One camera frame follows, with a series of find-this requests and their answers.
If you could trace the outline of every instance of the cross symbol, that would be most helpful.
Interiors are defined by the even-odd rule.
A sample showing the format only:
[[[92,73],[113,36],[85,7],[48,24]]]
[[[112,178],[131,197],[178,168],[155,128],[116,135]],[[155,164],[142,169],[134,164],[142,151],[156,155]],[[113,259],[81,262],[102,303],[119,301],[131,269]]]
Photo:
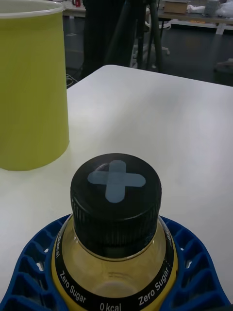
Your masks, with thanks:
[[[94,171],[88,181],[95,185],[106,185],[105,198],[111,203],[119,203],[125,198],[125,187],[142,187],[146,179],[140,174],[126,173],[126,163],[114,160],[109,163],[109,171]]]

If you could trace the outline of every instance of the bottle label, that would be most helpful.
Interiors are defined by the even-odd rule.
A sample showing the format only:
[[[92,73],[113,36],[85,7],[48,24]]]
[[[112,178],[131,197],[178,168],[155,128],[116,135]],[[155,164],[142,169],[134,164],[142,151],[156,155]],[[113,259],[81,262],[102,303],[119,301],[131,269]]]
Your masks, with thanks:
[[[62,239],[66,228],[59,232],[55,248],[55,266],[65,292],[79,306],[88,311],[139,311],[150,305],[165,288],[173,267],[174,250],[170,232],[160,218],[166,238],[166,253],[163,264],[154,280],[138,293],[123,298],[107,298],[93,294],[77,284],[66,269],[62,256]]]

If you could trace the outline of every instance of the yellow container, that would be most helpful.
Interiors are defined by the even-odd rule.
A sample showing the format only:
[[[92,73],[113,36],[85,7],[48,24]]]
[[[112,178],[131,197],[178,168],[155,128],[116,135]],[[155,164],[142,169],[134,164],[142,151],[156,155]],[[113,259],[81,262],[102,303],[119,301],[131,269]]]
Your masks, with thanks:
[[[62,11],[0,0],[0,168],[35,169],[68,146]]]

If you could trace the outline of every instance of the plastic bottle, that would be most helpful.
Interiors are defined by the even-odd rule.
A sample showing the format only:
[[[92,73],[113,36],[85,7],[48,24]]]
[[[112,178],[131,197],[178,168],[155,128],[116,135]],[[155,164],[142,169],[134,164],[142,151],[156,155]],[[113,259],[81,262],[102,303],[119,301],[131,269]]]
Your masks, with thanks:
[[[156,171],[131,155],[101,155],[77,170],[70,193],[73,215],[58,234],[51,263],[69,310],[158,310],[178,264],[158,217]]]

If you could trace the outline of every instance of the tripod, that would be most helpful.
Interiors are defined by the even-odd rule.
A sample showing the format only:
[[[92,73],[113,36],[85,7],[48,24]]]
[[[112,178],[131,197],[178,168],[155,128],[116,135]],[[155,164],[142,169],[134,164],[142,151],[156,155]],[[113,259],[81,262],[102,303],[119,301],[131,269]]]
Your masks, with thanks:
[[[113,35],[113,38],[110,42],[104,63],[105,65],[111,63],[111,59],[115,53],[117,44],[120,37],[124,32],[127,18],[131,10],[136,10],[137,18],[137,31],[136,36],[138,38],[138,53],[137,53],[137,67],[142,69],[143,65],[143,43],[144,43],[144,27],[146,20],[146,8],[147,5],[150,7],[150,16],[151,16],[151,36],[154,39],[155,53],[156,53],[156,62],[158,71],[162,72],[163,62],[162,62],[162,46],[160,40],[159,32],[159,20],[157,15],[156,0],[125,0],[121,14]]]

